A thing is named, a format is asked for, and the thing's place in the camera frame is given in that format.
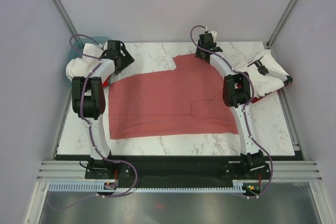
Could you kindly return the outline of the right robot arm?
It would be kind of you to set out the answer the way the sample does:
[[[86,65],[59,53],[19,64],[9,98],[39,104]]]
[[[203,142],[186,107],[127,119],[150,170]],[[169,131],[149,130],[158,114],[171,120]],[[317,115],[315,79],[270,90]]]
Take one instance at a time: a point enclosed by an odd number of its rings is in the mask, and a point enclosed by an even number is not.
[[[234,116],[240,139],[240,153],[252,156],[260,150],[255,143],[255,134],[250,119],[249,104],[253,89],[247,73],[234,70],[224,58],[223,50],[215,42],[215,32],[205,31],[199,35],[196,57],[207,61],[223,77],[223,101]]]

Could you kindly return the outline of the aluminium frame post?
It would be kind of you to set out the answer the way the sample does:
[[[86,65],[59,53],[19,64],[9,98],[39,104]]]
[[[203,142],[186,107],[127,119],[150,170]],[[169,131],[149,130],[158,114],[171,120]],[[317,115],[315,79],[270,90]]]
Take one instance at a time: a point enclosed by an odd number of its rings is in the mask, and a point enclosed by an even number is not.
[[[293,12],[296,4],[299,2],[299,0],[290,0],[281,15],[277,25],[275,26],[273,32],[271,33],[269,39],[267,41],[263,42],[264,48],[265,49],[270,49],[274,42],[276,41],[278,35],[280,34],[281,30],[285,26],[287,20],[289,19],[291,13]]]
[[[69,32],[71,35],[75,35],[77,34],[77,30],[69,16],[69,14],[67,13],[64,5],[62,4],[61,0],[52,0],[52,3],[54,4],[54,6],[56,7],[58,13],[61,16],[62,21],[65,23],[66,27],[68,28]]]

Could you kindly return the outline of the white printed t-shirt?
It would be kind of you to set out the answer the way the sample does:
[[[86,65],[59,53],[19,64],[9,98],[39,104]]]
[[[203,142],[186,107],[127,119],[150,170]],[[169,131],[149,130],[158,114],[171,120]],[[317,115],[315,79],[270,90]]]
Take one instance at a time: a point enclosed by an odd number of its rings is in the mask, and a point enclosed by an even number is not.
[[[258,99],[293,82],[293,78],[274,59],[270,49],[260,52],[250,62],[243,61],[234,69],[249,75],[254,87],[255,98]]]

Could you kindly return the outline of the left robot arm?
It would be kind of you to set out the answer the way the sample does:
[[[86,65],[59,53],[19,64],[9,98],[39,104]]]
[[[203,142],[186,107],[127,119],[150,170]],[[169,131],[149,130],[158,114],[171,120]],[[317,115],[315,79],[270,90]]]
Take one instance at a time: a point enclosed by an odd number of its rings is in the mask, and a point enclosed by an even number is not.
[[[66,66],[66,76],[71,82],[72,110],[87,127],[90,157],[107,160],[111,155],[103,127],[106,109],[104,89],[115,82],[115,76],[134,63],[124,42],[108,40],[86,43],[80,57]]]

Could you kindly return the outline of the left aluminium frame post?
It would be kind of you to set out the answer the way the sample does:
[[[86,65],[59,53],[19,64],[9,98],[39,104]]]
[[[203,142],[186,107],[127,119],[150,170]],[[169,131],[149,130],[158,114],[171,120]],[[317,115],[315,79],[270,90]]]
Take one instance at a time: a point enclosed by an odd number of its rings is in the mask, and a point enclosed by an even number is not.
[[[52,3],[54,4],[54,6],[56,7],[58,13],[61,16],[62,21],[65,23],[66,27],[68,28],[69,32],[71,35],[75,35],[77,34],[77,30],[69,16],[69,14],[67,13],[64,5],[62,4],[61,0],[52,0]]]

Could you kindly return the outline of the teal plastic basket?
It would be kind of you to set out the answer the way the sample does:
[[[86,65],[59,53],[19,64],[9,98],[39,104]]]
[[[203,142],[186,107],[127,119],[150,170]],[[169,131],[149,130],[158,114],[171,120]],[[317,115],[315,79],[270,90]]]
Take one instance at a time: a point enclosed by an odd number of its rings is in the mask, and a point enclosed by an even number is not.
[[[109,37],[93,37],[92,39],[95,40],[95,42],[89,38],[82,38],[79,41],[74,42],[73,47],[71,48],[70,53],[69,53],[68,63],[70,62],[71,59],[75,59],[76,57],[81,58],[81,55],[82,55],[81,53],[86,43],[94,44],[98,46],[99,48],[101,48],[102,50],[104,50],[105,43],[108,40],[110,40]],[[71,88],[72,82],[67,78],[67,76],[65,77],[65,79],[66,79],[67,86]]]

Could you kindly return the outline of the right aluminium frame post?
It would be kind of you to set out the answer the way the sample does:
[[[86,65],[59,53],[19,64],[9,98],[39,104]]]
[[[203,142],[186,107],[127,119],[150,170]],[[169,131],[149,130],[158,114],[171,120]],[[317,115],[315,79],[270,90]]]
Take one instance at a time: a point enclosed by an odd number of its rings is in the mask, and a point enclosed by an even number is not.
[[[291,13],[293,12],[296,4],[299,2],[299,0],[290,0],[281,15],[277,25],[275,26],[273,32],[271,33],[269,39],[267,41],[263,42],[264,48],[265,49],[270,49],[274,42],[276,41],[278,35],[280,34],[281,30],[285,26],[287,20],[289,19]]]

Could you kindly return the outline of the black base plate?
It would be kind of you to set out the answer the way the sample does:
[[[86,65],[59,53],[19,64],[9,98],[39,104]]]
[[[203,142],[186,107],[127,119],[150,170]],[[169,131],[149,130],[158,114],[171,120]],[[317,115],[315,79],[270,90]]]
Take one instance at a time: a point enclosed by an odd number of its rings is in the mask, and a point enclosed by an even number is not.
[[[270,178],[270,168],[248,171],[233,156],[113,156],[113,162],[89,159],[86,179],[116,179],[124,187],[228,186],[235,180]]]

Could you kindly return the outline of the crumpled white t-shirt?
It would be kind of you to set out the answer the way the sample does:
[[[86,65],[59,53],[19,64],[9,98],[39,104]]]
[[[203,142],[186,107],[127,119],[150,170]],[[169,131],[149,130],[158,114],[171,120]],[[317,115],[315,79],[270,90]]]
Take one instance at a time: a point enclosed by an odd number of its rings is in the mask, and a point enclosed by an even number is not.
[[[86,43],[83,49],[83,53],[99,58],[102,55],[103,50],[94,44]],[[81,55],[81,58],[76,57],[75,59],[71,59],[67,64],[66,76],[70,81],[73,79],[73,77],[85,77],[97,65],[97,59]]]

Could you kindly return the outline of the aluminium front rail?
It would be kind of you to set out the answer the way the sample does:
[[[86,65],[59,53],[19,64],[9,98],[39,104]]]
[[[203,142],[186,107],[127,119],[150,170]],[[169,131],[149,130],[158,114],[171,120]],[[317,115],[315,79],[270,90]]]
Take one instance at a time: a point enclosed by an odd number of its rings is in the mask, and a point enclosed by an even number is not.
[[[274,161],[273,182],[322,181],[317,164],[313,161]],[[85,170],[78,161],[43,161],[38,181],[83,181]]]

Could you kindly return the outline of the crumpled red t-shirt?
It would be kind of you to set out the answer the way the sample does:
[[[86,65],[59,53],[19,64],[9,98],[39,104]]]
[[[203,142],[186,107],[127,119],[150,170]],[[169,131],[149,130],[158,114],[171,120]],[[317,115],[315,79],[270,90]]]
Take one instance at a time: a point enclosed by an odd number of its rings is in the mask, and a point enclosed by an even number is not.
[[[103,83],[103,88],[107,88],[110,85],[112,75],[109,75]]]

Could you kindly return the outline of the salmon pink t-shirt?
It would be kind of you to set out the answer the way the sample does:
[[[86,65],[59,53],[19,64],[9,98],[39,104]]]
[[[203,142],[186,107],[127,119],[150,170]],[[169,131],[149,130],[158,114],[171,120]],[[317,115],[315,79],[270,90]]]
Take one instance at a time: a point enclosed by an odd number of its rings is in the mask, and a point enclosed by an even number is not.
[[[174,62],[174,70],[137,74],[109,86],[111,139],[238,133],[222,98],[220,73],[193,54]]]

